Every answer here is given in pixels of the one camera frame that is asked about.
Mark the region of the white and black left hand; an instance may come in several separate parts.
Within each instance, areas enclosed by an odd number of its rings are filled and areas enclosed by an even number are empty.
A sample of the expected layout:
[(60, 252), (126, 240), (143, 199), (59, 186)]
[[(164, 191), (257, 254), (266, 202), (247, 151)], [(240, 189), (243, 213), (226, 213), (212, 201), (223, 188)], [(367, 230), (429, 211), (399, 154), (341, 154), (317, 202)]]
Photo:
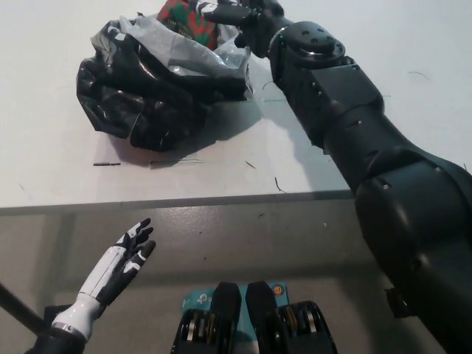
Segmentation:
[(146, 218), (126, 231), (99, 259), (79, 293), (109, 306), (133, 281), (156, 247)]

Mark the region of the black and white right hand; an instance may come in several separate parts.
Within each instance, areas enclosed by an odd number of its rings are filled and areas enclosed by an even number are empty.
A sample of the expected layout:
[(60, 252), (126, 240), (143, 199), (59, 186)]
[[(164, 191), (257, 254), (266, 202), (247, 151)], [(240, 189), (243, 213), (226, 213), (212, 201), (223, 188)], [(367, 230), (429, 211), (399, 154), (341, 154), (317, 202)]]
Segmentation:
[(278, 1), (190, 1), (204, 19), (237, 27), (239, 42), (259, 58), (268, 57), (277, 33), (290, 25)]

